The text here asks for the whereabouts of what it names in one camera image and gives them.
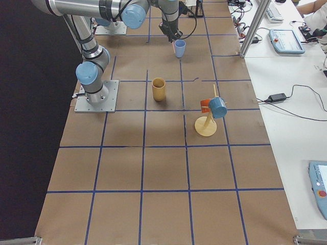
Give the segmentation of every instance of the red button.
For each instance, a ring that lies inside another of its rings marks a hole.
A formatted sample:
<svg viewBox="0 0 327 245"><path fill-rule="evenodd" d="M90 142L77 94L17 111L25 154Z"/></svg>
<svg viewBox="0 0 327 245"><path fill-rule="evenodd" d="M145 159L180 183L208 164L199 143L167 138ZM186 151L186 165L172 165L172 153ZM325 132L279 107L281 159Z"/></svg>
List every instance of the red button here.
<svg viewBox="0 0 327 245"><path fill-rule="evenodd" d="M319 196L321 196L322 198L324 198L324 197L327 195L326 192L323 191L323 190L318 191L318 194L319 194Z"/></svg>

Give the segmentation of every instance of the white table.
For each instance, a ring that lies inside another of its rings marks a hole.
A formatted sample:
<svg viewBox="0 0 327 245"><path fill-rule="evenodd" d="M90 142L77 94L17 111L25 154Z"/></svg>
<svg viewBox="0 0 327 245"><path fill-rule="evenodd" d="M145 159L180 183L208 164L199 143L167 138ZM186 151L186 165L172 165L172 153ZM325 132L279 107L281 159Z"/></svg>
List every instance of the white table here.
<svg viewBox="0 0 327 245"><path fill-rule="evenodd" d="M284 22L272 24L264 17L260 27L293 28L302 38L297 28L301 23L290 25L293 20L302 21L293 3L275 4ZM250 25L257 7L253 2L241 22ZM320 93L327 107L327 78L322 72L325 55L319 45L305 44L303 55L280 55L274 51L267 30L257 33L263 41L252 44L245 57L256 96L263 100L276 93L289 96L294 84L309 85ZM308 88L296 87L290 99L276 105L302 116L327 119L327 112ZM308 174L310 160L327 161L327 122L298 118L270 105L260 105L260 110L297 229L327 229Z"/></svg>

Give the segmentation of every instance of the power adapter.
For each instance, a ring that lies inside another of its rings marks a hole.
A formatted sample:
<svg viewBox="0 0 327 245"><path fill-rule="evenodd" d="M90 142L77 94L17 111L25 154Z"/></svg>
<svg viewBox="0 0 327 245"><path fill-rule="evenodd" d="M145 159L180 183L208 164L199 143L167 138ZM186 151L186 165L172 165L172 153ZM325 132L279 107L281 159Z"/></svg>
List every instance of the power adapter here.
<svg viewBox="0 0 327 245"><path fill-rule="evenodd" d="M274 102L279 102L279 101L284 101L287 99L287 96L284 93L277 93L277 94L272 94L270 95L265 102L270 102L270 103L274 103Z"/></svg>

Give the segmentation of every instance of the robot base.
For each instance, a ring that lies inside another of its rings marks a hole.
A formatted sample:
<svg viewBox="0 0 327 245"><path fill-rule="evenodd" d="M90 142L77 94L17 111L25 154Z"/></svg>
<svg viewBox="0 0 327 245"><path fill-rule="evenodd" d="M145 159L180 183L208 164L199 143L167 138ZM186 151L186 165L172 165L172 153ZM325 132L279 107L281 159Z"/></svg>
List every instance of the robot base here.
<svg viewBox="0 0 327 245"><path fill-rule="evenodd" d="M97 36L126 36L127 26L121 21L117 28L108 30L103 26L98 26L96 30Z"/></svg>
<svg viewBox="0 0 327 245"><path fill-rule="evenodd" d="M95 112L109 112L114 113L116 110L116 102L118 95L119 80L104 81L103 85L109 90L108 98L99 104L90 104L85 96L79 96L75 105L75 112L77 113L95 113Z"/></svg>

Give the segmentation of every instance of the dark background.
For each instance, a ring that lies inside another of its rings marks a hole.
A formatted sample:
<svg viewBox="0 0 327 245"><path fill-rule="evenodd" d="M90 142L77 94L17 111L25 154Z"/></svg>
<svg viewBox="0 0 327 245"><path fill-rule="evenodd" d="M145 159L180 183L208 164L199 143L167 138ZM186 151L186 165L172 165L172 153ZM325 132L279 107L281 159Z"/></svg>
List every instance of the dark background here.
<svg viewBox="0 0 327 245"><path fill-rule="evenodd" d="M81 55L62 17L0 9L0 239L34 236Z"/></svg>

